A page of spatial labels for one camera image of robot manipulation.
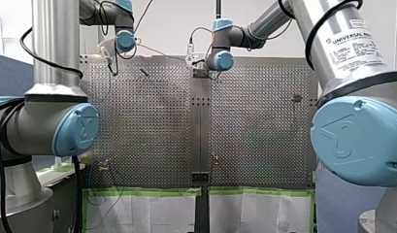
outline green tape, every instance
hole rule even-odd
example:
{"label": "green tape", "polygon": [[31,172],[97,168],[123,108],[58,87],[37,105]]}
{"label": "green tape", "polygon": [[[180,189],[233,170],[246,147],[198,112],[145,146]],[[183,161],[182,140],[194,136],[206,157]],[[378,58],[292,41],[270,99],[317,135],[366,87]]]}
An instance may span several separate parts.
{"label": "green tape", "polygon": [[272,196],[288,196],[288,197],[311,197],[314,195],[313,190],[291,190],[279,188],[263,188],[263,187],[211,187],[210,195],[241,195],[241,194],[261,194]]}
{"label": "green tape", "polygon": [[313,171],[313,182],[316,183],[316,171]]}
{"label": "green tape", "polygon": [[156,189],[141,187],[111,187],[111,188],[92,188],[86,189],[91,196],[137,196],[137,197],[187,197],[198,196],[199,188],[173,188],[173,189]]}

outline sticker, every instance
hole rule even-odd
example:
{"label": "sticker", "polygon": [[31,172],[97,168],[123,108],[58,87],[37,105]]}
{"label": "sticker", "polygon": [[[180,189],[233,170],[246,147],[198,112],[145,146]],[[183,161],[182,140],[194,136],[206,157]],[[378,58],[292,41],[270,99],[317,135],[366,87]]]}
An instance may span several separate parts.
{"label": "sticker", "polygon": [[323,45],[337,77],[363,65],[384,64],[373,36],[364,28],[341,32],[328,38]]}
{"label": "sticker", "polygon": [[349,21],[354,28],[366,28],[367,22],[362,19],[351,19]]}

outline perforated metal panel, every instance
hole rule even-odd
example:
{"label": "perforated metal panel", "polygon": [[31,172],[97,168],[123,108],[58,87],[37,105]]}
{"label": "perforated metal panel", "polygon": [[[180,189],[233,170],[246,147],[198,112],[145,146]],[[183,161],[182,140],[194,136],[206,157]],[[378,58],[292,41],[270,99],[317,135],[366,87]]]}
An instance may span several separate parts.
{"label": "perforated metal panel", "polygon": [[[92,184],[190,186],[189,71],[184,64],[138,57],[121,61],[118,76],[112,77],[102,59],[90,56],[87,61],[85,89],[101,115]],[[102,171],[107,165],[110,171]]]}
{"label": "perforated metal panel", "polygon": [[[191,186],[192,103],[183,62],[136,57],[120,61],[115,78],[98,56],[82,62],[83,89],[101,113],[92,185]],[[211,185],[311,184],[316,91],[303,59],[237,58],[212,84]]]}
{"label": "perforated metal panel", "polygon": [[299,59],[246,58],[223,74],[212,90],[211,185],[312,183],[316,91],[314,73]]}

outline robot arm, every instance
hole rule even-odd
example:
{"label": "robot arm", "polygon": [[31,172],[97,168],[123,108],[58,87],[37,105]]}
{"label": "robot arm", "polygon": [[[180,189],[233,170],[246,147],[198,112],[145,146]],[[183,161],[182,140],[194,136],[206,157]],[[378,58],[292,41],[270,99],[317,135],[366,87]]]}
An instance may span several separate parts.
{"label": "robot arm", "polygon": [[281,0],[248,28],[219,18],[206,65],[231,69],[231,47],[261,49],[294,17],[322,88],[311,129],[316,155],[350,183],[397,186],[397,71],[383,62],[358,13],[361,5],[362,0]]}
{"label": "robot arm", "polygon": [[114,25],[116,40],[112,42],[116,43],[118,51],[128,52],[135,48],[134,17],[130,0],[117,0],[114,3],[101,2],[100,4],[93,0],[80,0],[80,22],[88,26]]}

